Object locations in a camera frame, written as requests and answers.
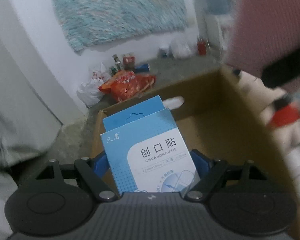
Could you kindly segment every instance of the bandage box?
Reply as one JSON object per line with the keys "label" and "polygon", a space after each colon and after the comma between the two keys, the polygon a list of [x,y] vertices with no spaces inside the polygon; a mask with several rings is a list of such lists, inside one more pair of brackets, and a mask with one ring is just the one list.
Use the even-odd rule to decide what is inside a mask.
{"label": "bandage box", "polygon": [[164,105],[160,96],[156,96],[112,114],[111,116],[104,118],[102,121],[106,131],[108,132],[163,109]]}
{"label": "bandage box", "polygon": [[[138,105],[129,111],[125,117],[142,114]],[[128,122],[102,134],[101,139],[120,194],[186,192],[199,181],[169,109]]]}

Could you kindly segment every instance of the open cardboard box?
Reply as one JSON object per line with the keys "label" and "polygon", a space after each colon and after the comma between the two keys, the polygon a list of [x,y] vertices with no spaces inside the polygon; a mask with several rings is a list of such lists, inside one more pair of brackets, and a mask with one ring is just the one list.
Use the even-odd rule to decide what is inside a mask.
{"label": "open cardboard box", "polygon": [[[180,108],[171,112],[189,150],[197,149],[211,159],[224,159],[236,165],[254,160],[259,168],[269,173],[273,181],[295,195],[281,153],[257,113],[244,99],[235,77],[225,67],[150,90],[140,98],[132,98],[100,111],[91,157],[103,151],[100,139],[100,134],[105,132],[103,118],[156,95],[160,95],[162,100],[176,96],[185,99]],[[103,179],[115,187],[111,173]],[[300,239],[300,214],[292,235]]]}

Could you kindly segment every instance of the metal screw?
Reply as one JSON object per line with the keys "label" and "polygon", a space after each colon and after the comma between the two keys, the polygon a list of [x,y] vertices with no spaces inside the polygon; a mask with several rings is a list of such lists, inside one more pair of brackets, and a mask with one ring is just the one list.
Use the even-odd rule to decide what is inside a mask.
{"label": "metal screw", "polygon": [[188,192],[187,197],[190,199],[193,199],[193,200],[200,199],[203,197],[203,194],[200,191],[193,190],[193,191]]}
{"label": "metal screw", "polygon": [[115,194],[110,190],[105,190],[100,192],[99,197],[101,197],[102,199],[112,199],[115,197]]}

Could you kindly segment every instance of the concrete floor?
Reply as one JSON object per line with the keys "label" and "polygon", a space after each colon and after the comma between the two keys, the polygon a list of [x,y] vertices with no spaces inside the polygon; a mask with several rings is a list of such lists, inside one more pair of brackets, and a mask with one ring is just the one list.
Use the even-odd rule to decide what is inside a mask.
{"label": "concrete floor", "polygon": [[[192,57],[185,60],[154,59],[150,60],[149,64],[151,72],[157,76],[155,87],[166,86],[172,82],[220,67],[213,56]],[[62,128],[46,154],[13,167],[12,172],[18,184],[22,184],[34,172],[44,167],[49,159],[57,159],[61,164],[66,164],[73,163],[83,156],[90,156],[97,113],[112,104],[115,104],[115,101],[109,95],[105,95],[103,100],[90,108],[87,118]]]}

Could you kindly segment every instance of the white plastic bag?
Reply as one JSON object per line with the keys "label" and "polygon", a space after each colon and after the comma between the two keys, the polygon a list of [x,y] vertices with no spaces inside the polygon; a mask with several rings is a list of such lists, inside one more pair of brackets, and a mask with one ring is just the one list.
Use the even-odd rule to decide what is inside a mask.
{"label": "white plastic bag", "polygon": [[185,34],[180,34],[171,41],[171,52],[174,58],[189,58],[195,54],[194,45]]}
{"label": "white plastic bag", "polygon": [[91,66],[89,69],[91,79],[99,78],[106,82],[111,78],[109,69],[107,69],[103,63],[100,63],[99,66]]}
{"label": "white plastic bag", "polygon": [[99,90],[104,81],[100,78],[91,79],[88,83],[81,84],[77,89],[77,96],[86,104],[88,108],[99,103],[104,93]]}

